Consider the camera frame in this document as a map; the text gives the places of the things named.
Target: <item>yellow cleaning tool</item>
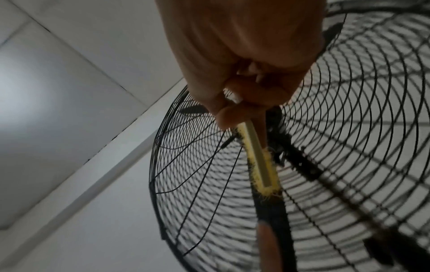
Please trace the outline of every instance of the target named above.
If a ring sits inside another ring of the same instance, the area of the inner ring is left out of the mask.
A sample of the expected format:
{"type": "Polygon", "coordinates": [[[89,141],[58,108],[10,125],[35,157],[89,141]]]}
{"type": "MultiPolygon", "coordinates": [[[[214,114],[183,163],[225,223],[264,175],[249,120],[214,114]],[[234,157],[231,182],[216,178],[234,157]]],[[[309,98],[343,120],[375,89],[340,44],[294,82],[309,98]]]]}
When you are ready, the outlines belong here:
{"type": "Polygon", "coordinates": [[[246,155],[251,163],[251,176],[257,191],[263,196],[270,196],[281,189],[278,172],[267,148],[262,148],[252,121],[237,126],[245,146],[246,155]]]}

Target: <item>human hand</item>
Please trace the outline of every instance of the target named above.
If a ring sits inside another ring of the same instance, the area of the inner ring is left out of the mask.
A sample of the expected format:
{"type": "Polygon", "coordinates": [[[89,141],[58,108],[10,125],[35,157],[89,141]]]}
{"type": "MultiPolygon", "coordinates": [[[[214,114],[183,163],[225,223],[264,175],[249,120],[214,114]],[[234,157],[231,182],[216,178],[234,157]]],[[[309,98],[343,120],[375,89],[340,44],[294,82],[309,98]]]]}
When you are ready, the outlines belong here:
{"type": "Polygon", "coordinates": [[[265,111],[291,99],[323,46],[325,0],[157,4],[190,94],[221,129],[252,119],[264,136],[265,111]],[[231,103],[224,88],[242,102],[231,103]]]}
{"type": "Polygon", "coordinates": [[[260,222],[257,225],[257,242],[260,253],[262,272],[282,272],[282,259],[276,240],[269,224],[260,222]]]}

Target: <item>metal wire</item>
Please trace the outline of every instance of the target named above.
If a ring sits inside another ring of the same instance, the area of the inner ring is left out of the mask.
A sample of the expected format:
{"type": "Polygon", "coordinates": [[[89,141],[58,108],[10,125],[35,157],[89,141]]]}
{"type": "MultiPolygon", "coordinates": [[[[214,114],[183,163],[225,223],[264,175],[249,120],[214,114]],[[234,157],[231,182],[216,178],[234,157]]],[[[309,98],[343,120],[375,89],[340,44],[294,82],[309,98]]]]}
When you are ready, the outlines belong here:
{"type": "MultiPolygon", "coordinates": [[[[287,131],[346,196],[430,249],[429,13],[334,10],[342,31],[284,106],[287,131]]],[[[231,132],[208,113],[179,112],[193,105],[185,89],[155,140],[161,233],[188,270],[258,271],[246,154],[236,141],[220,148],[231,132]]],[[[364,249],[370,231],[335,196],[288,164],[278,171],[298,271],[386,271],[364,249]]]]}

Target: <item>black fan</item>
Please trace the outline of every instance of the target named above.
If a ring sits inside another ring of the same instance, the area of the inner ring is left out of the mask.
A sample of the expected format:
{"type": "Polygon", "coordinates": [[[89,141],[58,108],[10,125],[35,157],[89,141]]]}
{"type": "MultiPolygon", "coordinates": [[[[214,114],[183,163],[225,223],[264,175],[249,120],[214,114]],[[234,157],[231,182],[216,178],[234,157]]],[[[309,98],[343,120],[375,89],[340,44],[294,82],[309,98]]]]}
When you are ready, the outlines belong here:
{"type": "Polygon", "coordinates": [[[258,271],[269,222],[285,272],[430,269],[430,5],[329,5],[325,49],[290,103],[267,112],[283,190],[251,186],[234,130],[185,88],[155,138],[161,236],[190,272],[258,271]]]}

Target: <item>white wall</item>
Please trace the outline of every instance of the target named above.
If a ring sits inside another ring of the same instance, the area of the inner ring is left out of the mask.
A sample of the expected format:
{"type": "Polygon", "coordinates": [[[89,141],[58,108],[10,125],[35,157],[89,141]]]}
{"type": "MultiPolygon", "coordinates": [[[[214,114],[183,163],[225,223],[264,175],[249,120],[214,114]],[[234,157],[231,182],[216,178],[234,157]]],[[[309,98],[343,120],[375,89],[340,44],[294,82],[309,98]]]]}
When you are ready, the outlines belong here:
{"type": "Polygon", "coordinates": [[[144,155],[13,272],[183,271],[160,238],[148,190],[150,156],[144,155]]]}

